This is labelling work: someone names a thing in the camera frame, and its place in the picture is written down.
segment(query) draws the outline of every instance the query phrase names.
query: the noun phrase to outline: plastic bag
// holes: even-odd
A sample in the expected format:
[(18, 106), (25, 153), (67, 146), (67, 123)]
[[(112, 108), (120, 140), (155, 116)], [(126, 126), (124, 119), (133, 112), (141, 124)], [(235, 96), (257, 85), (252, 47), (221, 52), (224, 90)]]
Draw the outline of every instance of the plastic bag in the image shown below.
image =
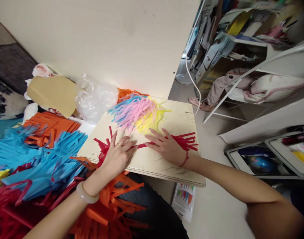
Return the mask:
[(90, 124), (97, 124), (105, 111), (118, 101), (117, 87), (91, 79), (86, 74), (82, 74), (76, 86), (76, 109), (82, 119)]

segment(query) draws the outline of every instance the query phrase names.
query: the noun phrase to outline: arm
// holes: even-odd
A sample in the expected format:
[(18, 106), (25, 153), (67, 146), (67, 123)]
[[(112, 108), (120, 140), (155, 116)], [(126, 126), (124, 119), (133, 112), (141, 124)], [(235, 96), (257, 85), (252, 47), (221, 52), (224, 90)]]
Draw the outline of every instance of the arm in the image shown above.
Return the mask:
[[(117, 131), (114, 133), (109, 151), (102, 166), (97, 169), (83, 184), (83, 189), (90, 196), (95, 197), (112, 179), (118, 176), (130, 163), (130, 158), (137, 147), (130, 149), (135, 142), (126, 142), (130, 137), (125, 136), (115, 145)], [(26, 236), (29, 238), (64, 238), (74, 222), (87, 207), (80, 195), (75, 191), (41, 222), (39, 222)]]
[[(151, 130), (155, 135), (146, 138), (155, 145), (146, 145), (160, 153), (169, 162), (182, 165), (186, 153), (162, 129), (168, 139)], [(257, 238), (297, 238), (304, 228), (304, 217), (272, 187), (241, 170), (201, 158), (192, 153), (183, 167), (219, 184), (233, 197), (247, 204), (248, 222)]]

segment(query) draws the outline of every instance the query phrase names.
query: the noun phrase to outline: pants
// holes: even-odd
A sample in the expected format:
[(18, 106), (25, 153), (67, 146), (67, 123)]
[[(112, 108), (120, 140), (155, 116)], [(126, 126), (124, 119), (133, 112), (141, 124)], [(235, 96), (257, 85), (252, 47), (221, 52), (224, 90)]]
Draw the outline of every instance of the pants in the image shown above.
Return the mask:
[[(225, 76), (221, 76), (217, 78), (214, 81), (210, 89), (210, 92), (208, 94), (207, 97), (208, 105), (216, 106), (226, 86), (247, 71), (248, 69), (245, 68), (235, 68), (228, 71)], [(252, 77), (246, 76), (240, 81), (240, 83), (237, 85), (237, 88), (247, 90), (250, 88), (250, 85), (252, 84), (253, 81), (254, 79)]]
[(150, 229), (133, 228), (140, 238), (184, 238), (188, 239), (186, 230), (172, 207), (146, 183), (141, 175), (129, 173), (129, 177), (137, 183), (144, 183), (140, 191), (131, 191), (122, 194), (119, 198), (145, 206), (146, 210), (135, 212), (133, 215), (125, 213), (124, 216), (142, 223), (148, 223)]

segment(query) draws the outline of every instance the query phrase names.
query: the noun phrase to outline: brown paper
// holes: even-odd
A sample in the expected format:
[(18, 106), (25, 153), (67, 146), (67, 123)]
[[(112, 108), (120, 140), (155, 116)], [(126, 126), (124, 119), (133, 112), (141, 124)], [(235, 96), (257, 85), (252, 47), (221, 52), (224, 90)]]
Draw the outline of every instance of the brown paper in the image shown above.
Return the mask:
[(76, 84), (64, 76), (36, 76), (28, 86), (27, 94), (38, 105), (57, 110), (66, 118), (76, 109)]

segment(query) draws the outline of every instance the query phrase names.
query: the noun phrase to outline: pillow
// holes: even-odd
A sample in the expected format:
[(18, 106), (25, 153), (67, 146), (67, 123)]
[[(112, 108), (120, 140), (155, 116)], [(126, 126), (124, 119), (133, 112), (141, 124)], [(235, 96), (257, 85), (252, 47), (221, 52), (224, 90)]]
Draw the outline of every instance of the pillow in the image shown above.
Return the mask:
[(264, 75), (252, 83), (249, 91), (244, 91), (244, 98), (255, 104), (285, 99), (296, 89), (304, 87), (304, 78), (281, 75)]
[(0, 81), (0, 120), (22, 118), (28, 101)]

